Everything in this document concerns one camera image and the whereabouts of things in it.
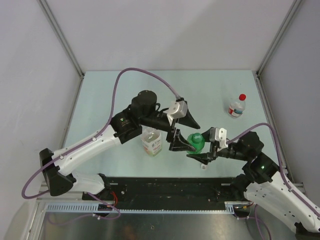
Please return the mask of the green plastic bottle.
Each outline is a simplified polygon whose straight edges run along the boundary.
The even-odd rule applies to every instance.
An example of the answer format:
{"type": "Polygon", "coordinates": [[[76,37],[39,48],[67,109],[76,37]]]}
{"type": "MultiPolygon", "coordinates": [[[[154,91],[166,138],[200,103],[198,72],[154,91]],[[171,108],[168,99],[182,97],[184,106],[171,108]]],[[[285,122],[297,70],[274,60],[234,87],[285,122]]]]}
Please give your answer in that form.
{"type": "Polygon", "coordinates": [[[193,143],[190,140],[190,136],[191,136],[191,134],[188,136],[187,141],[195,148],[195,151],[188,151],[188,153],[189,154],[199,154],[199,153],[201,153],[202,149],[205,146],[205,140],[203,139],[203,142],[196,144],[196,143],[193,143]]]}

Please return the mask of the white bottle cap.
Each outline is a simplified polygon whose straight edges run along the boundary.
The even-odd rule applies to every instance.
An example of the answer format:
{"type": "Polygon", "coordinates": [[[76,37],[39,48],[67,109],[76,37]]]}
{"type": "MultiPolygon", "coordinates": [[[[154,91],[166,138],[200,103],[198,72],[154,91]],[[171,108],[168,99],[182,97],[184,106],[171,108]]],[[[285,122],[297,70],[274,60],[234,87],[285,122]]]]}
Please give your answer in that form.
{"type": "Polygon", "coordinates": [[[201,170],[206,170],[207,167],[208,167],[208,166],[207,166],[206,164],[203,164],[203,163],[200,165],[200,169],[201,169],[201,170]]]}

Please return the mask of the clear bottle with orange label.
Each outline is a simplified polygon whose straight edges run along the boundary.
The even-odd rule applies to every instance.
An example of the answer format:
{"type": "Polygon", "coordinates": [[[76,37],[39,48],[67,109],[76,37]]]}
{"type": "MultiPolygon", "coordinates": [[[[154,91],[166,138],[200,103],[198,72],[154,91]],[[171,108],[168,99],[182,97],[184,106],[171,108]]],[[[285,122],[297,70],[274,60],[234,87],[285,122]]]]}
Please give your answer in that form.
{"type": "Polygon", "coordinates": [[[162,134],[160,130],[145,127],[142,130],[141,141],[145,152],[149,156],[156,156],[162,150],[162,134]]]}

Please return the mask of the clear bottle with red label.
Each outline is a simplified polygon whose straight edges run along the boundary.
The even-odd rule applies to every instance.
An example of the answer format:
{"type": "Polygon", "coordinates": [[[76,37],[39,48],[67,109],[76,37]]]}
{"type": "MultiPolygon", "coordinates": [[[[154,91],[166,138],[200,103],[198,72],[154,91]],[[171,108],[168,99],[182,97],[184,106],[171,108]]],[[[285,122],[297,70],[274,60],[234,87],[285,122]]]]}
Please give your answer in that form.
{"type": "Polygon", "coordinates": [[[246,109],[246,102],[244,100],[232,100],[229,104],[228,113],[233,117],[241,117],[246,109]]]}

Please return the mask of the red bottle cap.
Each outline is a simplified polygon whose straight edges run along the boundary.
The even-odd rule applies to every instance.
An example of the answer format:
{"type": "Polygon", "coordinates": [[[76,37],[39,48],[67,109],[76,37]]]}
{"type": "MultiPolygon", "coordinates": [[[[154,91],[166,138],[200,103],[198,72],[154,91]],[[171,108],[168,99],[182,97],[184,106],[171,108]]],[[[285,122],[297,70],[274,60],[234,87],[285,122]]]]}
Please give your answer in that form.
{"type": "Polygon", "coordinates": [[[240,101],[245,101],[245,100],[246,100],[246,97],[247,97],[247,96],[246,96],[245,94],[240,94],[240,95],[239,95],[239,100],[240,100],[240,101]]]}

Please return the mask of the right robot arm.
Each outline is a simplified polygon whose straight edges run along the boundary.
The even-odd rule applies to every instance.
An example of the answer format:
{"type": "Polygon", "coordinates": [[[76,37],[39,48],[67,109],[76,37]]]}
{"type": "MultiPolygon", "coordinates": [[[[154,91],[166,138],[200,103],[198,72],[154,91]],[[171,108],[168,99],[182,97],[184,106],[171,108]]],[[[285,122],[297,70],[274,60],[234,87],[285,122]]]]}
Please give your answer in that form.
{"type": "Polygon", "coordinates": [[[263,153],[264,144],[256,132],[246,130],[237,142],[224,143],[227,131],[211,128],[203,133],[210,143],[207,153],[187,157],[208,165],[216,158],[245,161],[243,173],[231,183],[230,194],[263,208],[295,234],[298,240],[320,238],[320,208],[308,199],[283,172],[283,168],[263,153]]]}

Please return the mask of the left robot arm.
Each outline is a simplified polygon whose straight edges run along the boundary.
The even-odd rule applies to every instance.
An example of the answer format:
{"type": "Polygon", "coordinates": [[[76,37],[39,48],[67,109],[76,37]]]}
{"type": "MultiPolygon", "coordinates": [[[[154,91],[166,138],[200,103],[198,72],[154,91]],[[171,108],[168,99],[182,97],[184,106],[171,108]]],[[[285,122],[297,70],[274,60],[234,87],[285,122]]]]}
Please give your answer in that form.
{"type": "Polygon", "coordinates": [[[83,192],[91,193],[100,200],[107,199],[111,187],[104,174],[76,173],[75,169],[96,155],[140,136],[143,127],[166,132],[170,151],[194,151],[195,148],[175,127],[181,124],[200,128],[187,102],[180,97],[169,108],[159,108],[157,95],[151,90],[143,90],[126,109],[112,116],[106,126],[96,133],[66,148],[56,151],[43,149],[39,158],[49,194],[57,197],[67,192],[83,192]]]}

